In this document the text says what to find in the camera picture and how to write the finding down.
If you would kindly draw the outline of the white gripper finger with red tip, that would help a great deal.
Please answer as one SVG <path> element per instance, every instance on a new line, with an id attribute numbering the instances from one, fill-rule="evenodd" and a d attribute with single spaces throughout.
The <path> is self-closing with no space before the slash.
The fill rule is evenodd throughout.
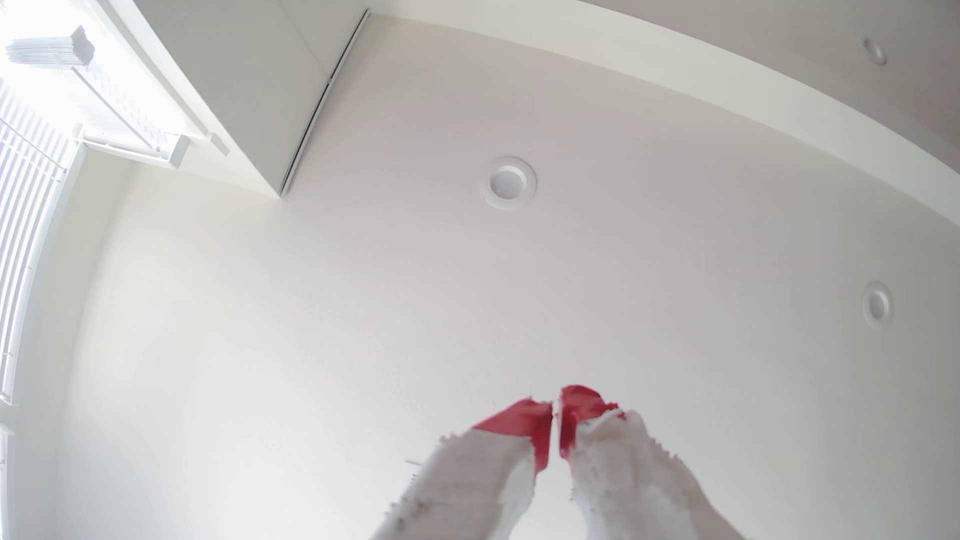
<path id="1" fill-rule="evenodd" d="M 743 539 L 637 411 L 589 387 L 560 392 L 559 453 L 588 539 Z"/>
<path id="2" fill-rule="evenodd" d="M 508 539 L 546 469 L 551 401 L 521 399 L 444 436 L 373 539 Z"/>

